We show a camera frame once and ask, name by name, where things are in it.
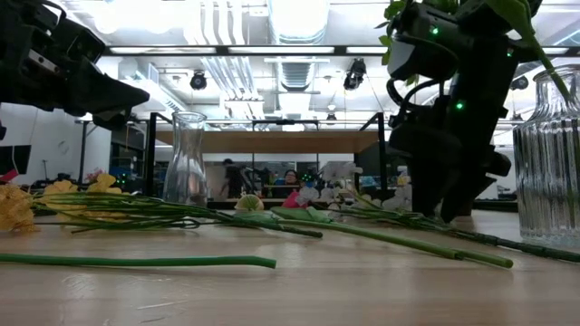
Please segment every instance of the woman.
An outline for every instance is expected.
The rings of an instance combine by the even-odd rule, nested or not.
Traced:
[[[300,184],[298,183],[298,173],[289,169],[284,173],[284,180],[276,181],[272,195],[274,198],[286,198],[292,194],[293,191],[298,191],[299,189]]]

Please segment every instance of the bottle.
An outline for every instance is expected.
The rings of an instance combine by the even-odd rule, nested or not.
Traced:
[[[169,163],[163,199],[170,203],[206,206],[208,186],[201,140],[206,116],[196,112],[173,113],[173,159]]]
[[[562,78],[568,98],[550,73]],[[536,109],[514,129],[520,233],[542,245],[580,247],[580,65],[534,81]]]

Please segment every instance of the ceiling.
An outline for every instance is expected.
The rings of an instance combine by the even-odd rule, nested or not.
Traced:
[[[105,9],[105,1],[99,0],[61,0],[69,15],[77,19],[97,33],[108,45],[187,45],[184,37],[184,28],[192,24],[203,24],[201,17],[196,20],[191,16],[188,3],[190,1],[162,1],[155,0],[117,0],[132,2],[131,10],[122,14],[116,13],[116,19],[121,21],[120,27],[112,34],[103,34],[97,28],[102,17],[111,19],[111,12]],[[268,8],[266,0],[239,0],[242,1],[242,32],[246,44],[270,44]],[[373,27],[382,22],[382,12],[389,1],[376,0],[329,0],[330,12],[323,44],[331,45],[380,45],[378,37],[383,30]],[[309,4],[305,0],[294,0],[296,5]],[[214,5],[214,24],[218,33],[218,6],[219,1],[205,1],[205,4]],[[301,11],[301,19],[296,19],[296,26],[304,21],[315,19],[309,17],[308,6]],[[166,33],[155,34],[149,31],[155,24],[161,29],[168,29]],[[545,0],[540,12],[533,19],[536,37],[543,45],[578,45],[580,34],[571,37],[580,30],[580,0]],[[367,76],[361,86],[353,92],[346,93],[343,89],[345,71],[349,69],[351,57],[318,57],[326,59],[314,68],[314,81],[308,89],[312,94],[307,97],[307,112],[303,112],[302,119],[326,119],[330,112],[329,105],[334,105],[337,119],[367,120],[375,112],[394,112],[398,108],[389,98],[385,83],[389,80],[386,67],[381,66],[379,57],[363,58],[367,66]],[[264,99],[263,112],[265,116],[284,114],[280,108],[279,91],[282,91],[276,78],[276,68],[272,63],[266,63],[265,57],[249,57],[249,64],[259,95]],[[139,57],[125,58],[125,62],[133,60],[146,71],[152,64],[159,70],[159,84],[174,99],[184,103],[189,110],[202,111],[211,119],[231,117],[230,112],[224,110],[224,102],[220,101],[222,91],[213,80],[208,77],[208,86],[203,91],[193,91],[189,87],[189,79],[193,71],[204,70],[204,64],[199,57]],[[559,63],[573,62],[571,59],[556,59]],[[528,110],[534,106],[535,85],[532,77],[541,68],[523,71],[530,80],[530,86],[524,91],[512,91],[507,97],[506,107],[516,111]],[[404,94],[408,89],[400,85],[399,92]],[[427,89],[417,94],[415,101],[424,102],[437,94],[437,89]],[[148,110],[135,111],[143,117]]]

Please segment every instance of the flower stem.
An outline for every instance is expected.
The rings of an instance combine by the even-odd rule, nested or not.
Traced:
[[[112,259],[94,257],[61,257],[33,254],[0,254],[0,262],[67,266],[121,266],[121,267],[170,267],[254,265],[276,268],[276,260],[257,256],[217,256],[155,259]]]
[[[408,239],[401,236],[396,235],[385,235],[380,233],[374,233],[365,229],[361,229],[354,226],[349,225],[341,225],[337,223],[317,223],[317,222],[308,222],[308,221],[297,221],[297,220],[279,220],[279,224],[282,225],[300,225],[300,226],[310,226],[315,228],[323,228],[334,230],[338,232],[343,232],[350,235],[359,235],[364,236],[367,238],[388,242],[391,244],[396,245],[403,245],[409,248],[421,250],[427,253],[436,254],[441,257],[449,258],[449,259],[456,259],[462,260],[464,258],[468,258],[469,260],[478,261],[487,264],[494,264],[500,267],[511,268],[514,264],[511,260],[507,258],[503,258],[500,256],[496,256],[493,254],[483,254],[478,252],[472,252],[468,250],[455,250],[451,248],[447,248],[444,246],[440,246],[437,244],[431,244],[428,242],[423,242],[414,239]]]

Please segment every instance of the wooden table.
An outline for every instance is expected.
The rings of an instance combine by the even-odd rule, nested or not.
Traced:
[[[518,238],[517,216],[475,212],[462,227]],[[124,258],[256,254],[278,268],[0,266],[0,325],[578,325],[580,266],[440,235],[388,230],[502,254],[511,270],[324,232],[324,240],[211,227],[0,234],[8,253]]]

